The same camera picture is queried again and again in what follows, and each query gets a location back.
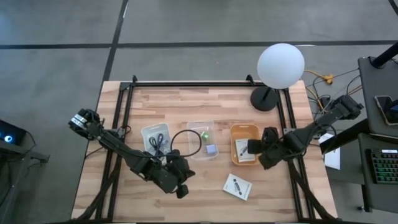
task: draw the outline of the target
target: black lamp base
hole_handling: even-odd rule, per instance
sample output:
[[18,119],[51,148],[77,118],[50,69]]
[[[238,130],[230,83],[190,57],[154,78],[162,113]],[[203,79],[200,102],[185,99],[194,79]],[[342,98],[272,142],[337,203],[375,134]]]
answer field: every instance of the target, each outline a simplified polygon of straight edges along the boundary
[[250,102],[259,111],[270,111],[278,104],[278,96],[271,88],[262,86],[253,90]]

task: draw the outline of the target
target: wooden tabletop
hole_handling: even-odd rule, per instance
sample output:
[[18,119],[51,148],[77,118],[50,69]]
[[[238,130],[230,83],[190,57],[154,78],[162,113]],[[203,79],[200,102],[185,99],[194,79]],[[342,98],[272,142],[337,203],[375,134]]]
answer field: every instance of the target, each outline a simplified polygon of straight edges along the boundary
[[[110,128],[120,82],[104,82],[97,112]],[[190,121],[214,121],[218,156],[211,161],[188,158],[196,175],[186,184],[189,194],[177,199],[165,194],[152,182],[144,182],[123,162],[118,196],[114,210],[116,222],[293,222],[296,220],[292,188],[286,162],[264,170],[262,166],[236,166],[231,162],[230,127],[233,124],[256,124],[260,130],[273,126],[279,130],[277,108],[269,112],[255,110],[250,104],[252,87],[143,87],[134,88],[129,124],[132,131],[126,144],[143,149],[141,129],[167,123],[172,137],[186,129]],[[290,97],[298,128],[313,121],[303,81],[290,87]],[[287,126],[290,127],[284,105]],[[99,148],[95,141],[87,153]],[[174,148],[188,154],[187,134],[181,134]],[[106,153],[101,150],[84,163],[72,217],[78,217],[98,193]],[[310,146],[304,158],[310,188],[326,208],[336,217],[336,208],[330,190],[322,155],[318,147]],[[228,174],[234,174],[252,183],[247,201],[222,190]]]

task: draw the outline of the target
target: lamp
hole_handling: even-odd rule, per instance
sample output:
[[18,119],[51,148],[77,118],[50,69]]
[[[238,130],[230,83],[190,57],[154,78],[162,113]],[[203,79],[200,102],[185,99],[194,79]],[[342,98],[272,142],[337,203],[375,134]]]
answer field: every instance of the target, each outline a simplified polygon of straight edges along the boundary
[[268,47],[257,63],[257,74],[267,85],[256,88],[250,102],[259,111],[272,110],[278,97],[275,89],[284,89],[296,83],[304,72],[304,57],[293,45],[274,44]]

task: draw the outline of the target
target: keyboard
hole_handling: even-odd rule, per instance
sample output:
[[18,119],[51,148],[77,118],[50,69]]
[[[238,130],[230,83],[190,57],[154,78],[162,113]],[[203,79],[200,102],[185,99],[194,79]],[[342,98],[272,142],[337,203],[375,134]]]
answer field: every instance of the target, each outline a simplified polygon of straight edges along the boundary
[[398,184],[398,150],[371,149],[371,170],[375,184]]

